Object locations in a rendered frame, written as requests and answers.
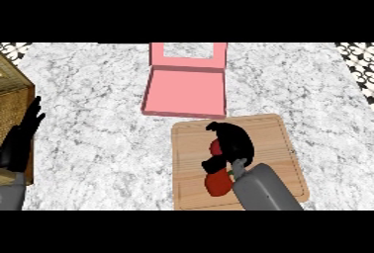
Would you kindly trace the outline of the wooden cutting board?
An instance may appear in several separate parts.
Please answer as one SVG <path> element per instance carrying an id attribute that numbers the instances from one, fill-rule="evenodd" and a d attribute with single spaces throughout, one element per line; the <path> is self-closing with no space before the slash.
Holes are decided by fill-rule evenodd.
<path id="1" fill-rule="evenodd" d="M 223 120 L 247 131 L 254 144 L 252 168 L 266 163 L 283 179 L 300 203 L 311 197 L 296 150 L 280 115 L 232 117 Z M 176 123 L 173 126 L 173 196 L 176 210 L 243 210 L 234 192 L 213 197 L 204 187 L 201 162 L 210 158 L 209 147 L 216 133 L 206 129 L 210 120 Z"/>

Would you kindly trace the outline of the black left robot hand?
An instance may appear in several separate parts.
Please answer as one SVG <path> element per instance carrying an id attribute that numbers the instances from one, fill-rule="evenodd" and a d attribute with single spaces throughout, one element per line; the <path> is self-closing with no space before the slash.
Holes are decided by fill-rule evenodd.
<path id="1" fill-rule="evenodd" d="M 0 168 L 6 168 L 12 172 L 27 170 L 31 140 L 46 117 L 46 114 L 40 114 L 40 102 L 42 97 L 37 97 L 28 107 L 21 123 L 12 126 L 0 145 Z"/>

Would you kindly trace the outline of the pink cardboard box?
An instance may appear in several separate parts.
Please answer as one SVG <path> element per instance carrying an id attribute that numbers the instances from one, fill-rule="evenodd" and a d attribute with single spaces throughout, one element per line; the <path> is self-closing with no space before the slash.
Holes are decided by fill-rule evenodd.
<path id="1" fill-rule="evenodd" d="M 164 44 L 150 44 L 144 115 L 219 120 L 226 117 L 226 48 L 226 42 L 216 42 L 212 58 L 166 57 Z"/>

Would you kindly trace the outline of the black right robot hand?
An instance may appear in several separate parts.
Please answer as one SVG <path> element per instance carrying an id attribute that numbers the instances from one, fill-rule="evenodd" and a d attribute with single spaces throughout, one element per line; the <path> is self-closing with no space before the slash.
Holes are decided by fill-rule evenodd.
<path id="1" fill-rule="evenodd" d="M 216 133 L 216 140 L 209 147 L 212 157 L 201 162 L 206 173 L 215 174 L 226 164 L 243 164 L 247 167 L 254 158 L 254 144 L 244 128 L 229 123 L 212 122 L 206 129 Z"/>

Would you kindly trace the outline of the brown wicker basket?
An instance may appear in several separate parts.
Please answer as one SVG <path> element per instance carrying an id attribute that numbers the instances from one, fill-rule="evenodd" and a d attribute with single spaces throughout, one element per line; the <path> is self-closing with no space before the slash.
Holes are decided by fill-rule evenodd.
<path id="1" fill-rule="evenodd" d="M 36 99 L 36 85 L 0 52 L 0 145 Z"/>

